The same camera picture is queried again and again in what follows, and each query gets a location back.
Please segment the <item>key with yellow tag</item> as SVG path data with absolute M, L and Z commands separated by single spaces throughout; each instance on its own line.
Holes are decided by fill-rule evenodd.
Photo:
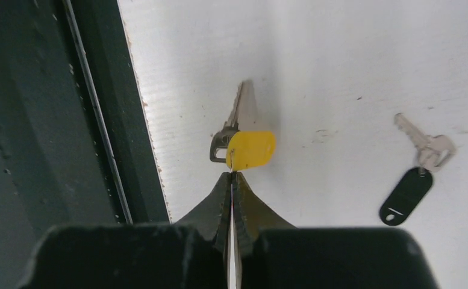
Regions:
M 237 89 L 232 110 L 221 130 L 212 136 L 209 159 L 224 163 L 232 171 L 265 166 L 276 149 L 272 131 L 242 129 L 242 125 L 256 125 L 257 110 L 254 83 L 243 80 Z

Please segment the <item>key with black tag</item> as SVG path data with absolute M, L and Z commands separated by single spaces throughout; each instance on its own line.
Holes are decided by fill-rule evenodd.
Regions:
M 416 165 L 407 170 L 379 209 L 379 218 L 387 226 L 402 224 L 434 184 L 439 172 L 457 153 L 446 135 L 429 136 L 402 113 L 394 116 L 395 125 L 404 132 L 417 150 Z

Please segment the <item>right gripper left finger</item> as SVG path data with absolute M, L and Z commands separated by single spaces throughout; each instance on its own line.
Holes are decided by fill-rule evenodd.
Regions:
M 55 226 L 19 288 L 227 288 L 231 174 L 176 223 Z

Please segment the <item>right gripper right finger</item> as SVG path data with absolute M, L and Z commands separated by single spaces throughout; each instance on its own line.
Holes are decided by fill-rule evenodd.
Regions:
M 239 288 L 437 288 L 411 234 L 392 228 L 297 228 L 232 174 Z

